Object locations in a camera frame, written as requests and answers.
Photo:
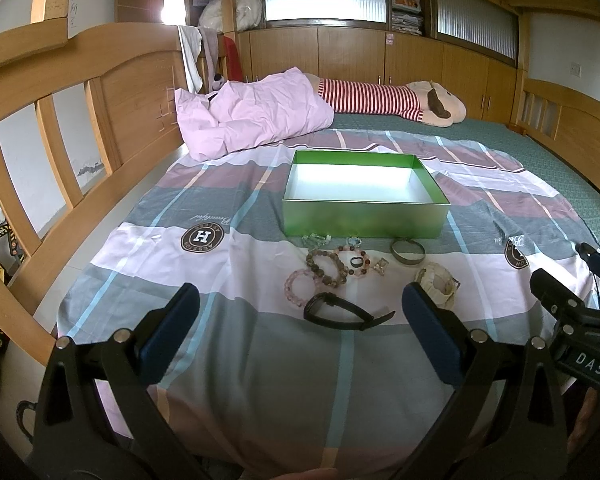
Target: red and white striped shirt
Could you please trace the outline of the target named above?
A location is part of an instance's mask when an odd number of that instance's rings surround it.
[[[422,122],[418,97],[407,86],[320,79],[318,95],[338,114],[400,115]]]

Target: pink pillow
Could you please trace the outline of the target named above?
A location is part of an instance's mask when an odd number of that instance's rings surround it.
[[[229,81],[215,94],[177,89],[175,102],[182,139],[200,162],[333,123],[333,109],[295,67],[255,83]]]

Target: wooden bed frame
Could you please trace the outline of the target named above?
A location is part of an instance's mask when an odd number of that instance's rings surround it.
[[[69,39],[68,0],[33,0],[32,23],[0,34],[0,121],[35,104],[66,212],[38,236],[0,148],[0,207],[26,254],[10,286],[0,280],[0,328],[46,365],[55,339],[33,314],[71,256],[105,215],[182,144],[174,89],[186,88],[178,29],[109,23]],[[219,56],[224,56],[219,41]],[[206,84],[205,56],[198,71]],[[83,194],[69,162],[52,94],[83,83],[106,176]]]
[[[18,198],[0,148],[0,206],[27,256],[9,288],[0,281],[0,328],[43,365],[54,338],[32,315],[96,225],[181,145],[173,91],[186,86],[176,27],[110,23],[69,39],[67,15],[68,0],[33,0],[31,24],[0,34],[0,121],[35,104],[46,154],[66,202],[62,218],[41,238]],[[526,78],[528,15],[520,19],[512,122],[600,190],[600,102]],[[222,0],[222,26],[235,39],[233,0]],[[220,41],[221,57],[223,45]],[[206,88],[204,56],[198,69]],[[52,98],[54,92],[80,83],[106,170],[104,179],[85,194],[67,157]]]

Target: plush doll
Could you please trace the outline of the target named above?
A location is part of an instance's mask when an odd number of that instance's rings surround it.
[[[388,86],[305,75],[314,91],[336,113],[400,115],[431,126],[451,126],[466,116],[462,101],[438,83],[418,81]]]
[[[464,103],[442,85],[431,81],[409,83],[408,88],[418,97],[422,122],[431,126],[451,126],[466,117]]]

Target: wall socket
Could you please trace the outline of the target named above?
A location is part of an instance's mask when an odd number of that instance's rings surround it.
[[[576,77],[582,76],[582,66],[579,63],[571,61],[571,75]]]

